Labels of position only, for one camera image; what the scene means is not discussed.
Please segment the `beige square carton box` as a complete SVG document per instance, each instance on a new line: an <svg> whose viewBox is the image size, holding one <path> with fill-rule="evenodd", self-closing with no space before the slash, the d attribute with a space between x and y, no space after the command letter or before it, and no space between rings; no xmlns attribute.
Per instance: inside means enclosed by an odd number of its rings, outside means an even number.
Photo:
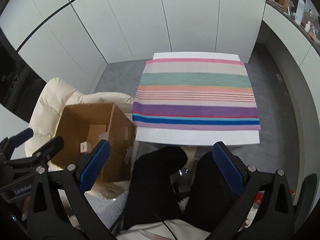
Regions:
<svg viewBox="0 0 320 240"><path fill-rule="evenodd" d="M88 152L88 142L82 142L80 144L80 152L86 154Z"/></svg>

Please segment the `brown cardboard box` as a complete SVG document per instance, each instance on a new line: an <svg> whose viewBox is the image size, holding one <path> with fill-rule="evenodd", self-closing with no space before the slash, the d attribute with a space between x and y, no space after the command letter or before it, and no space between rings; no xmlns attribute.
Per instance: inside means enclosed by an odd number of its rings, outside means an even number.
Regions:
<svg viewBox="0 0 320 240"><path fill-rule="evenodd" d="M55 134L63 138L64 148L51 160L52 165L66 168L71 163L77 163L84 155L80 152L80 144L89 142L95 147L104 133L108 133L111 152L100 173L100 181L129 180L130 161L125 157L133 144L134 126L114 103L66 106Z"/></svg>

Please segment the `black trousers legs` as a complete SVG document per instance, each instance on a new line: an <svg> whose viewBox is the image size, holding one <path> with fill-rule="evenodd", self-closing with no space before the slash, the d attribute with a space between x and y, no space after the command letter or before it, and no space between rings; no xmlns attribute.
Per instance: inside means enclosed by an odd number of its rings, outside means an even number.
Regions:
<svg viewBox="0 0 320 240"><path fill-rule="evenodd" d="M165 146L141 156L134 165L129 194L124 210L125 230L135 225L180 219L212 232L237 201L220 172L212 153L198 161L195 179L184 211L170 177L187 163L187 154L180 147Z"/></svg>

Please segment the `striped colourful mat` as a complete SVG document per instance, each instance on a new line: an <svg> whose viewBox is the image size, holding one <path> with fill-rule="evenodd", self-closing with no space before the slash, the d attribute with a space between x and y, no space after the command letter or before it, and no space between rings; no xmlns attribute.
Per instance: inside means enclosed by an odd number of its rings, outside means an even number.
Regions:
<svg viewBox="0 0 320 240"><path fill-rule="evenodd" d="M259 131L245 65L224 59L169 58L146 63L132 107L137 127Z"/></svg>

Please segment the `white tall bottle on shelf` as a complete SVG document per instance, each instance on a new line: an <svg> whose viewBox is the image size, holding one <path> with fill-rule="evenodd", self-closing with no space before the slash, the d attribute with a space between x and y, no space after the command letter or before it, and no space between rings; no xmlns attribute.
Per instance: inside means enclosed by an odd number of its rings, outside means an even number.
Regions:
<svg viewBox="0 0 320 240"><path fill-rule="evenodd" d="M295 23L297 25L301 25L303 14L305 9L305 2L304 0L298 0L297 9L296 9L296 16L295 16Z"/></svg>

